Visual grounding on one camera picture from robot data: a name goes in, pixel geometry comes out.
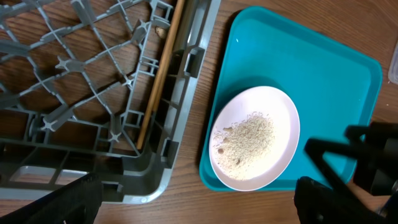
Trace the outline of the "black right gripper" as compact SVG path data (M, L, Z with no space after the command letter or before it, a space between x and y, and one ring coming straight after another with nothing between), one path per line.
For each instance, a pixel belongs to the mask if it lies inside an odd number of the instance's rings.
M324 186L361 202L323 156L330 152L354 159L357 162L354 183L373 196L389 197L378 214L397 214L397 124L373 122L369 126L348 126L345 137L347 144L315 138L305 144L305 152L328 182Z

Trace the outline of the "wooden chopstick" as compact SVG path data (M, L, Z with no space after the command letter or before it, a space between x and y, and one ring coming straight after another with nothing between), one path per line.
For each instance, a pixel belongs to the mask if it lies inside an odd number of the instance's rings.
M156 112L159 107L159 102L163 91L168 89L168 87L166 87L167 75L176 75L178 73L183 57L183 52L187 47L188 37L192 28L193 18L197 6L198 0L186 0L184 2L182 15L178 22L178 29L175 36L174 46L172 48L172 54L170 56L169 67L167 73L162 78L160 90L157 93L155 103L152 108L153 112Z
M158 92L162 91L162 82L169 68L170 57L172 55L172 48L174 46L176 33L178 30L179 20L182 15L183 5L185 4L185 0L178 0L177 5L174 11L174 15L171 21L171 25L167 34L167 38L165 41L164 49L162 52L161 60L159 63L159 69L155 76L154 84L151 90L149 102L147 104L146 112L144 113L144 118L142 120L141 130L139 133L139 137L136 142L136 147L138 150L142 149L142 145L145 140L145 135L147 132L147 128L149 125L149 120L151 114L154 110L155 101L158 95Z

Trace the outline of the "large white plate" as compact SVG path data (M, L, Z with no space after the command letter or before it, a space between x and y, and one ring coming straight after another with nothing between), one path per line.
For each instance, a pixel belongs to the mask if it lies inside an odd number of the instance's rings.
M271 86L247 89L220 111L209 138L211 167L227 187L248 192L276 180L300 138L294 102Z

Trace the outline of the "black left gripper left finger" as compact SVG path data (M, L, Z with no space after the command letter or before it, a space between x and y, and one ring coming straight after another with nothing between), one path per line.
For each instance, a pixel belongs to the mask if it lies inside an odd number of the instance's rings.
M87 174L60 189L1 217L1 224L94 222L103 202L103 184Z

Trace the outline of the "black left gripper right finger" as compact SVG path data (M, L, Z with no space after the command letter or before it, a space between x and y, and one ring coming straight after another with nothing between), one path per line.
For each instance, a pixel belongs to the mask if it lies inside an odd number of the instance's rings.
M294 205L301 224L386 222L384 217L361 202L345 197L309 177L301 177L296 182Z

